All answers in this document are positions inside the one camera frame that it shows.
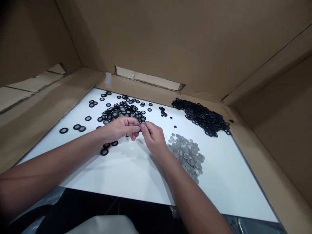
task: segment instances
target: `hand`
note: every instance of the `hand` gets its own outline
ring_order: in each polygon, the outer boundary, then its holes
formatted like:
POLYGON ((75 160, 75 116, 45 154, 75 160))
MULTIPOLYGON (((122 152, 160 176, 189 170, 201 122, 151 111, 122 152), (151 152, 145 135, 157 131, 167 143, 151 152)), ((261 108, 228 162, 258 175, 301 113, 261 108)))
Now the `hand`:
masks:
POLYGON ((161 161, 164 155, 170 153, 162 128, 149 121, 141 124, 140 127, 148 149, 158 161, 161 161))
POLYGON ((139 125, 140 122, 136 118, 122 116, 98 130, 104 134, 105 143, 117 141, 126 135, 134 141, 139 136, 139 125))

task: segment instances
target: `left hand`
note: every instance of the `left hand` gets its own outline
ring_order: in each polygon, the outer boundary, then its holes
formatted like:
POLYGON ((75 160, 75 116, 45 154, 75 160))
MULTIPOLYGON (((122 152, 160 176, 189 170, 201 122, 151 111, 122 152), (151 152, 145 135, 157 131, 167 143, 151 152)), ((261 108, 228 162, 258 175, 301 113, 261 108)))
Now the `left hand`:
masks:
POLYGON ((140 122, 136 118, 122 116, 98 130, 104 133, 105 143, 117 141, 126 135, 134 141, 139 136, 139 125, 140 122))

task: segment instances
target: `white work surface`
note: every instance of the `white work surface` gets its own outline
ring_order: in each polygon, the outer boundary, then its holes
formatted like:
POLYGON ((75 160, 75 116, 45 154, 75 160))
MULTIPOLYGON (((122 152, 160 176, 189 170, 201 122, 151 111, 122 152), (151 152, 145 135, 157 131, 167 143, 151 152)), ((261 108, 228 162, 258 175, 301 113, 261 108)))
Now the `white work surface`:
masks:
MULTIPOLYGON (((104 90, 94 88, 67 114, 19 163, 25 162, 42 153, 63 145, 83 134, 103 126, 97 118, 106 110, 107 103, 113 106, 123 99, 113 93, 100 101, 104 90), (89 101, 98 104, 90 108, 89 101), (92 120, 85 121, 86 116, 92 120), (73 129, 75 124, 86 127, 84 132, 73 129), (61 128, 68 128, 60 134, 61 128)), ((209 137, 204 130, 185 118, 184 111, 163 106, 168 114, 161 117, 161 105, 149 103, 144 107, 133 103, 140 111, 146 111, 147 121, 162 127, 166 141, 171 133, 193 139, 206 159, 202 163, 203 174, 198 177, 199 186, 222 214, 248 217, 271 222, 278 222, 255 178, 249 170, 239 149, 231 136, 219 131, 218 138, 209 137)), ((101 148, 95 155, 65 179, 60 186, 84 191, 108 194, 118 197, 175 205, 161 167, 149 157, 142 134, 132 142, 123 137, 116 147, 110 147, 106 156, 100 155, 101 148)))

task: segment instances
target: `rubber washer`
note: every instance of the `rubber washer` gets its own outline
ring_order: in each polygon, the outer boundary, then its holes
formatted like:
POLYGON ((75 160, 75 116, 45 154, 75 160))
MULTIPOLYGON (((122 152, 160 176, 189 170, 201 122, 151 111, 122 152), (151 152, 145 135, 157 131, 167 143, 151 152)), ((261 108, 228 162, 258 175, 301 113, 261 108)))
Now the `rubber washer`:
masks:
POLYGON ((108 143, 105 143, 104 145, 103 145, 103 148, 104 149, 108 149, 108 147, 110 146, 111 144, 108 142, 108 143))
POLYGON ((118 141, 111 142, 111 145, 112 146, 117 146, 118 145, 118 141))
POLYGON ((67 132, 68 132, 68 128, 62 128, 62 129, 59 131, 60 134, 64 134, 64 133, 67 133, 67 132))
POLYGON ((80 127, 81 127, 80 124, 76 124, 76 125, 73 127, 73 129, 74 129, 74 130, 78 130, 80 127))
POLYGON ((79 132, 83 132, 84 130, 86 130, 85 126, 80 126, 80 128, 78 129, 79 132))
POLYGON ((101 150, 101 155, 102 155, 102 156, 105 156, 105 155, 107 155, 107 154, 108 154, 108 149, 103 148, 103 149, 101 150))

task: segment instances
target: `gray cloth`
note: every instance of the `gray cloth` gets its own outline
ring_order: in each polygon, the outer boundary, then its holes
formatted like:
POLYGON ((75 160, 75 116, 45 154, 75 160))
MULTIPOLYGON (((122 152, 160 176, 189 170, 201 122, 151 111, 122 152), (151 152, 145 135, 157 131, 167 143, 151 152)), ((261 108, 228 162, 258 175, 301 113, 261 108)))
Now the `gray cloth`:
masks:
POLYGON ((125 215, 94 216, 67 234, 138 234, 131 220, 125 215))

